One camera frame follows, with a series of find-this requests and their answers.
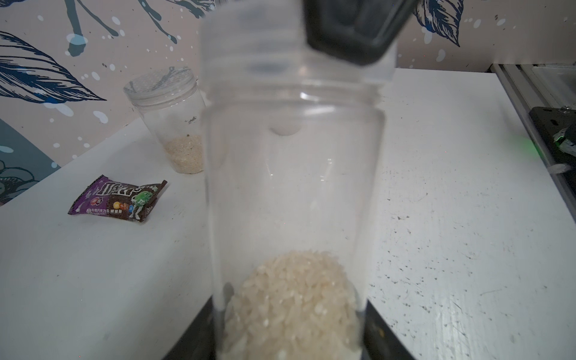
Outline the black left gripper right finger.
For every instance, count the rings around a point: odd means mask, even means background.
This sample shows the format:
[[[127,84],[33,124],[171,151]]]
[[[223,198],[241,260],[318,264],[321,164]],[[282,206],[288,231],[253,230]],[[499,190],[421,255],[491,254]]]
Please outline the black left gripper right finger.
[[[367,301],[364,315],[364,359],[416,359],[397,338],[370,301]]]

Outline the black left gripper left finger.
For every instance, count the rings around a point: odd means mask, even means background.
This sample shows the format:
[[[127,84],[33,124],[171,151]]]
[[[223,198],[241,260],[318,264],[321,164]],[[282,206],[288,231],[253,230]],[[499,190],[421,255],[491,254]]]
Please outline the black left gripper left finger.
[[[209,298],[202,306],[163,360],[215,360],[212,298]]]

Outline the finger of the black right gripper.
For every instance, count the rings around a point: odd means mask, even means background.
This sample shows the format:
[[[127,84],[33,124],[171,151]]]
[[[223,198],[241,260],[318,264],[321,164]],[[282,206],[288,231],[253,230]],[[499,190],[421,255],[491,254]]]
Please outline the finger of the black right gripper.
[[[358,66],[378,63],[405,26],[416,0],[305,0],[307,44]]]

